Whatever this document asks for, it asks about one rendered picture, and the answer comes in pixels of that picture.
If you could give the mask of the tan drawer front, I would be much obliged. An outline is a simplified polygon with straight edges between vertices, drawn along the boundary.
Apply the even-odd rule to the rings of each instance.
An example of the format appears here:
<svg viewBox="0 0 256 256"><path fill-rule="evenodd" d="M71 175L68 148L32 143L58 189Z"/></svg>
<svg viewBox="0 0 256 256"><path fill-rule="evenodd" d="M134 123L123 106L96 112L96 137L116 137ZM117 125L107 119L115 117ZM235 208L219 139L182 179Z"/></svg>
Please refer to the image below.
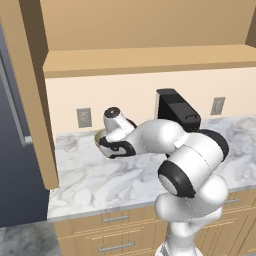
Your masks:
<svg viewBox="0 0 256 256"><path fill-rule="evenodd" d="M227 200L231 200L234 198L239 198L240 202L236 202L232 204L223 204L224 212L235 211L237 209L252 207L254 204L254 201L256 200L256 190L242 190L242 191L232 192L228 195Z"/></svg>
<svg viewBox="0 0 256 256"><path fill-rule="evenodd" d="M71 243L75 249L75 256L131 256L134 253L147 250L155 251L164 241L163 232L159 232L160 223L149 223L145 226L123 231L106 232L96 235L80 235L71 239L61 239L65 245ZM135 246L98 252L99 247L107 248L128 244L135 241Z"/></svg>
<svg viewBox="0 0 256 256"><path fill-rule="evenodd" d="M104 223L104 218L119 217L126 214L129 216L129 218L126 220ZM156 212L153 206L59 221L54 223L54 228L58 238L66 238L82 233L103 231L106 228L122 227L128 224L146 223L148 221L154 220L160 222L159 232L163 232L163 236L165 236L167 233L167 223L161 221L156 216Z"/></svg>

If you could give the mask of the tan wall cabinet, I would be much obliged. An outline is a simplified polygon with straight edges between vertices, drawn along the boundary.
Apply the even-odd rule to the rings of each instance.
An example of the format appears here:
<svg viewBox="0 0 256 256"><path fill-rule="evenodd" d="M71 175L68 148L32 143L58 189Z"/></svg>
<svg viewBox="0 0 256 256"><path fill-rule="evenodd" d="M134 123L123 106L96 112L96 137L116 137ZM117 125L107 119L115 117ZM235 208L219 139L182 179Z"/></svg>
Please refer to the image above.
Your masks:
<svg viewBox="0 0 256 256"><path fill-rule="evenodd" d="M256 0L40 0L47 78L256 66Z"/></svg>

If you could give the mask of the black coffee machine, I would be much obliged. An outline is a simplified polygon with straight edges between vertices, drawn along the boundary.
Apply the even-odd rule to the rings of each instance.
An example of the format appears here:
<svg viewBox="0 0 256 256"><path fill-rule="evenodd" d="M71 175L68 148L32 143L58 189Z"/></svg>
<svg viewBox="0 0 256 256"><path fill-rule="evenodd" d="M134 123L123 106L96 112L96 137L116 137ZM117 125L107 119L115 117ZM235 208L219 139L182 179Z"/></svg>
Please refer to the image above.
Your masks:
<svg viewBox="0 0 256 256"><path fill-rule="evenodd" d="M200 128L200 115L175 89L158 89L157 93L158 119L175 121L186 132L195 132Z"/></svg>

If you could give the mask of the pale yellow bowl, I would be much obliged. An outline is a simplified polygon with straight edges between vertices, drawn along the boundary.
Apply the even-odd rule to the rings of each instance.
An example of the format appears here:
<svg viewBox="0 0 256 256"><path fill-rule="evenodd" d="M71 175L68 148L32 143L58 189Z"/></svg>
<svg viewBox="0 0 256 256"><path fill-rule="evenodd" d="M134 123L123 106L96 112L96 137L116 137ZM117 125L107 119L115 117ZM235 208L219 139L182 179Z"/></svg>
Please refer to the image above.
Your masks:
<svg viewBox="0 0 256 256"><path fill-rule="evenodd" d="M101 129L96 132L94 135L94 141L97 146L106 146L107 145L107 140L106 140L106 130Z"/></svg>

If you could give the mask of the grey wall outlet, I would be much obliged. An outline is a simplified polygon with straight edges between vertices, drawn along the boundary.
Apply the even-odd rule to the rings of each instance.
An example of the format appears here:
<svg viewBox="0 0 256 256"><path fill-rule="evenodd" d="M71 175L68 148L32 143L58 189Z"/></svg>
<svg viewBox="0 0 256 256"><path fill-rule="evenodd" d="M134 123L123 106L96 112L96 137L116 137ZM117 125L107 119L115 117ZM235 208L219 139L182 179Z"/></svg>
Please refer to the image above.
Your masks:
<svg viewBox="0 0 256 256"><path fill-rule="evenodd" d="M225 97L216 97L213 100L211 114L220 115L222 113L224 103L225 103Z"/></svg>
<svg viewBox="0 0 256 256"><path fill-rule="evenodd" d="M91 109L82 108L77 109L77 120L79 128L86 128L92 126Z"/></svg>

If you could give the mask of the dark grey fridge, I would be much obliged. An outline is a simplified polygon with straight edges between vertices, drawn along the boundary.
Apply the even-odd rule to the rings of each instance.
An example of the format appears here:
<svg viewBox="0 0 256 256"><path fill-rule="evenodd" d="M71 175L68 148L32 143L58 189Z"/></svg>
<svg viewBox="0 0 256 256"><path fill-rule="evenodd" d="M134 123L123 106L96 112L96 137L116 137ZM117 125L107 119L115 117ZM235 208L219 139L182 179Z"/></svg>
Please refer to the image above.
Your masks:
<svg viewBox="0 0 256 256"><path fill-rule="evenodd" d="M1 25L0 53L23 133L30 136ZM49 191L44 187L33 144L21 145L0 77L0 227L46 220L48 201Z"/></svg>

